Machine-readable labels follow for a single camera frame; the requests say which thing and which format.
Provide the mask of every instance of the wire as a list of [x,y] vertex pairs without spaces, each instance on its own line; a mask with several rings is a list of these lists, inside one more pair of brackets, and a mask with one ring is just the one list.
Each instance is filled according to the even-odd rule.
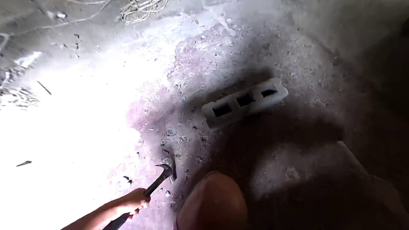
[[[165,4],[160,9],[156,9],[157,4],[162,1],[163,0],[130,0],[129,3],[121,9],[122,17],[126,23],[130,24],[145,21],[151,13],[157,13],[163,10],[169,2],[169,0],[165,0]],[[136,17],[136,19],[128,20],[131,16]]]
[[99,1],[99,2],[80,2],[80,1],[76,1],[76,0],[66,0],[66,1],[73,2],[73,3],[78,3],[78,4],[83,4],[83,5],[95,5],[95,4],[106,3],[108,0]]

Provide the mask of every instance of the debris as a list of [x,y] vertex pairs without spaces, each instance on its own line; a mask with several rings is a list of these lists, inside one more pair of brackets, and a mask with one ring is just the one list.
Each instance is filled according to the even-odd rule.
[[200,139],[202,141],[207,141],[209,139],[209,136],[205,136],[205,135],[200,135]]
[[169,202],[169,205],[170,205],[172,211],[174,211],[174,212],[177,211],[177,205],[176,205],[176,202],[175,202],[175,201]]
[[340,59],[338,58],[338,56],[334,57],[334,61],[333,61],[333,66],[337,66],[340,64]]
[[14,61],[17,65],[27,68],[29,65],[31,65],[40,55],[42,52],[33,52],[33,54],[26,56],[26,57],[21,57],[17,60]]
[[183,135],[183,136],[179,137],[179,140],[180,140],[181,142],[185,142],[185,141],[187,140],[187,138],[186,138],[185,135]]
[[10,36],[8,34],[0,33],[0,37],[2,38],[2,42],[0,43],[0,52],[2,49],[6,46],[7,42],[10,39]]
[[30,163],[32,163],[32,161],[26,160],[25,162],[23,162],[23,163],[17,165],[16,167],[18,167],[18,166],[23,166],[23,165],[28,165],[28,164],[30,164]]
[[129,177],[123,176],[123,178],[125,178],[126,180],[128,180],[128,183],[129,183],[129,184],[132,184],[133,181],[132,181],[131,179],[129,179]]
[[54,13],[51,12],[51,11],[49,11],[49,10],[47,10],[47,16],[48,16],[49,18],[54,18]]
[[189,179],[189,168],[184,172],[184,181],[186,182]]
[[167,131],[166,131],[166,136],[168,136],[168,137],[173,137],[173,136],[175,136],[176,135],[176,131],[175,130],[173,130],[173,129],[168,129]]
[[205,159],[205,158],[202,157],[202,156],[197,156],[197,157],[196,157],[196,163],[200,164],[200,163],[202,163],[202,161],[203,161],[204,159]]
[[295,168],[293,167],[287,168],[287,172],[285,173],[285,180],[292,181],[292,180],[299,180],[299,179],[300,179],[300,174]]
[[57,12],[57,17],[59,18],[67,18],[67,15],[63,12]]
[[51,95],[51,92],[45,86],[43,86],[43,84],[41,84],[39,81],[37,81],[37,82],[40,84],[40,86],[42,86],[45,89],[45,91],[47,91],[47,93],[49,93]]

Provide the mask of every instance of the cinder block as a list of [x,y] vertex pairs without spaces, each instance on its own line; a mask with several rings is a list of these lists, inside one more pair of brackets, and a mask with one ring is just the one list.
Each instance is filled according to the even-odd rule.
[[222,127],[242,117],[261,112],[288,95],[281,80],[272,78],[246,90],[212,101],[202,107],[209,128]]

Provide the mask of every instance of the hand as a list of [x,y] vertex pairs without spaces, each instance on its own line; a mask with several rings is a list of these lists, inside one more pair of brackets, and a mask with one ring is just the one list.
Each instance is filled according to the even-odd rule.
[[139,213],[139,210],[147,208],[149,206],[150,197],[144,196],[144,191],[146,189],[135,189],[132,192],[126,194],[125,196],[117,199],[119,212],[130,213],[131,216]]

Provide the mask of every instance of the fingers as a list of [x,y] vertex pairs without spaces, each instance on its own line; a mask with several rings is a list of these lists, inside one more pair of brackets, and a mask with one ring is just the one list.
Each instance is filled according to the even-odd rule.
[[147,208],[149,206],[149,201],[141,201],[140,209]]

